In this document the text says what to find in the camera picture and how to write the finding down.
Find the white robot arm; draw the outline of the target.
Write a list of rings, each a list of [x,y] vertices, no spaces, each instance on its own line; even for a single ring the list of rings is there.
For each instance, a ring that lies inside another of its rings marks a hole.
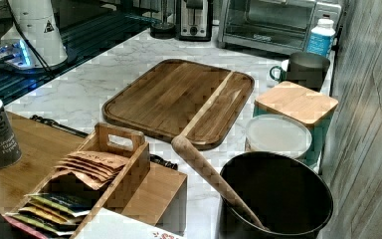
[[[68,55],[54,17],[51,0],[7,0],[13,26],[1,38],[14,44],[16,58],[8,64],[19,70],[44,69],[63,63]]]

